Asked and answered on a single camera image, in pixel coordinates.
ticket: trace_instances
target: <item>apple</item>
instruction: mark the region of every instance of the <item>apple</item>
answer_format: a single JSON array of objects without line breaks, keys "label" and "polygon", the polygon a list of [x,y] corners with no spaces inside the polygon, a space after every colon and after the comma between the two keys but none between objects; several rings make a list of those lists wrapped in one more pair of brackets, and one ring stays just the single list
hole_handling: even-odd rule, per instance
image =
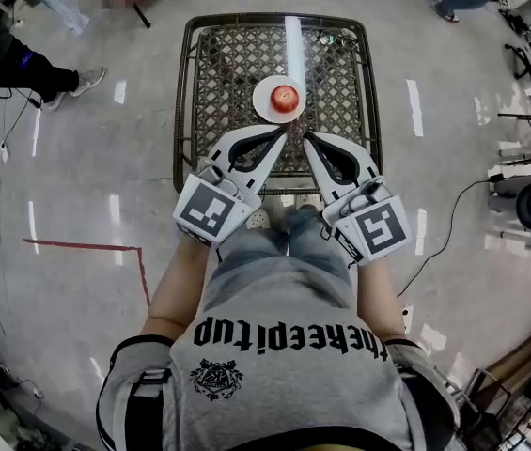
[{"label": "apple", "polygon": [[282,114],[292,112],[299,106],[299,94],[291,86],[277,86],[272,92],[272,105]]}]

